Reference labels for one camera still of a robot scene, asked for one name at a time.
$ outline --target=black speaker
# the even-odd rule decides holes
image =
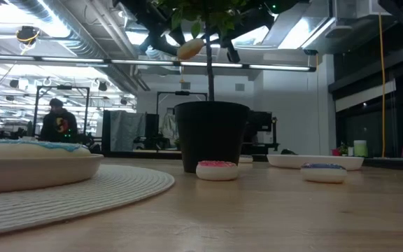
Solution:
[[[146,138],[154,137],[160,128],[160,116],[155,114],[146,115]]]
[[[108,87],[106,86],[106,81],[101,81],[99,83],[99,90],[101,90],[102,92],[107,91]]]
[[[10,83],[9,83],[9,85],[10,85],[12,88],[18,88],[18,85],[19,85],[19,84],[20,84],[19,80],[11,80]]]

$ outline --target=yellow cable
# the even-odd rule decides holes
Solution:
[[[382,29],[382,14],[379,13],[379,33],[381,37],[381,63],[382,63],[382,157],[385,157],[385,59],[383,57],[383,29]]]
[[[26,45],[26,47],[21,51],[21,55],[24,55],[29,49],[29,46],[31,44],[32,40],[29,41],[29,43]]]
[[[181,66],[181,80],[180,80],[180,83],[185,82],[185,80],[183,79],[183,72],[184,72],[184,70],[185,70],[185,67],[184,67],[184,66]]]

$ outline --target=white bowl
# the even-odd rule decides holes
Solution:
[[[320,155],[267,155],[269,163],[275,167],[301,169],[305,163],[337,164],[348,171],[362,168],[363,157],[336,157]]]
[[[103,155],[0,159],[0,193],[60,186],[96,174]]]

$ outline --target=person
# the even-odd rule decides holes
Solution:
[[[59,99],[51,99],[49,105],[50,112],[43,119],[40,140],[75,143],[78,134],[76,117],[63,108]]]

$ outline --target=fluorescent light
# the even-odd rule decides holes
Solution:
[[[77,63],[76,67],[108,67],[108,64]]]
[[[206,67],[208,64],[205,62],[181,62],[184,67]],[[232,64],[232,63],[213,63],[213,67],[224,67],[224,68],[241,68],[242,64]]]
[[[231,42],[234,46],[255,46],[261,44],[268,33],[269,29],[262,26],[231,40]]]
[[[242,64],[213,63],[213,67],[241,68]]]
[[[205,62],[181,62],[184,67],[206,67],[208,64]]]
[[[4,108],[21,108],[21,109],[34,109],[35,105],[27,105],[27,104],[0,104],[0,107],[4,107]],[[65,109],[67,109],[68,111],[71,112],[84,112],[85,111],[85,107],[82,106],[64,106]],[[38,109],[41,110],[47,110],[49,109],[48,105],[38,105]],[[116,107],[106,107],[104,108],[105,110],[125,110],[127,112],[135,112],[135,110],[133,110],[132,108],[125,108],[125,107],[121,107],[121,108],[116,108]],[[93,113],[93,112],[98,112],[97,107],[95,106],[91,106],[88,107],[88,113]]]
[[[314,33],[304,44],[301,45],[301,48],[306,48],[312,42],[314,42],[329,26],[331,26],[335,22],[335,17],[331,18],[323,27],[321,27],[316,33]]]
[[[299,22],[290,30],[278,49],[297,49],[303,42],[305,42],[310,35],[309,23],[303,17]]]
[[[30,56],[0,55],[0,60],[35,60]]]
[[[2,118],[3,120],[22,120],[25,122],[29,122],[30,120],[27,118]]]
[[[63,57],[42,57],[45,61],[52,62],[77,62],[77,63],[104,63],[103,59],[82,59],[82,58],[63,58]]]
[[[274,66],[274,65],[250,65],[250,69],[261,70],[282,70],[282,71],[308,71],[310,67],[307,66]]]
[[[130,42],[133,45],[137,46],[141,45],[148,37],[147,33],[133,32],[133,31],[127,31],[125,33],[127,34],[127,37],[129,38]]]
[[[162,60],[135,60],[135,59],[113,59],[114,64],[140,64],[140,65],[155,65],[155,66],[173,66],[174,63]]]
[[[44,2],[44,0],[37,0],[41,6],[46,9],[50,18],[47,22],[42,22],[41,29],[49,36],[64,38],[69,36],[71,31],[68,27],[55,15],[54,11]]]
[[[0,22],[31,25],[36,22],[33,15],[28,15],[14,5],[0,4]]]

